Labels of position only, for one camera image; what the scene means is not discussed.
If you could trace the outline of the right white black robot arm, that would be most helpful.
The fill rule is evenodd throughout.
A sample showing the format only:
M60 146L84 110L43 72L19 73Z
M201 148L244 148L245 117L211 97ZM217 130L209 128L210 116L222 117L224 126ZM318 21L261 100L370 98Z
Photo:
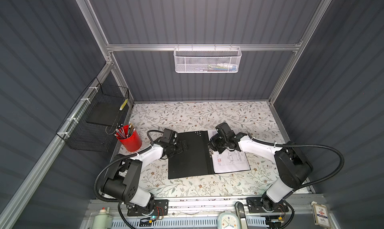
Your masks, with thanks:
M227 123L216 126L215 133L209 131L209 140L209 148L214 152L251 153L275 163L279 176L264 192L260 202L268 212L298 190L313 171L312 164L306 159L301 148L294 143L278 146L257 140L250 134L236 134Z

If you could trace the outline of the orange black file folder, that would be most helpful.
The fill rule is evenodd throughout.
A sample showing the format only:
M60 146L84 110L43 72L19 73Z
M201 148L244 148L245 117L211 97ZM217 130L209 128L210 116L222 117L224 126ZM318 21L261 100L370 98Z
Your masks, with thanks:
M215 175L209 141L216 134L214 130L179 134L179 142L187 141L188 151L169 158L168 179Z

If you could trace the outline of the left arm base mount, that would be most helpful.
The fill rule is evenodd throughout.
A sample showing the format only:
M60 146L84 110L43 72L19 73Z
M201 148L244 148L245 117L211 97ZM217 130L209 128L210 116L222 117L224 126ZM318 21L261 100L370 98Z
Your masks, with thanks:
M138 205L128 206L128 217L141 216L167 216L169 209L169 200L152 200L146 207Z

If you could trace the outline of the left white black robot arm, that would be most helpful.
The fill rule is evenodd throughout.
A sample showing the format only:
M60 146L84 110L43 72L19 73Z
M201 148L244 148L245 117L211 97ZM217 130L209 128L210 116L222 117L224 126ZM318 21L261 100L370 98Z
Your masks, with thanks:
M142 169L154 161L167 160L188 149L177 132L149 130L150 145L136 154L116 155L97 175L93 191L97 199L152 211L155 196L139 187Z

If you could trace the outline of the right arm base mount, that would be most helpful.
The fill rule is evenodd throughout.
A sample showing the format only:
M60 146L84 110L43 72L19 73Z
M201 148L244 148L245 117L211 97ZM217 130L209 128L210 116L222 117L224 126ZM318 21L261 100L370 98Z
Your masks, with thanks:
M275 203L267 197L247 197L246 203L250 213L287 213L289 211L285 202Z

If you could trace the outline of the paper sheet with technical drawing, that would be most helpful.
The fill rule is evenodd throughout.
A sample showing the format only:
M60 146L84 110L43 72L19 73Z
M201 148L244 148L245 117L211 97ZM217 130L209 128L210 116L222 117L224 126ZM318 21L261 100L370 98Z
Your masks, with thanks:
M243 172L251 169L244 152L224 150L220 154L210 149L210 157L215 174Z

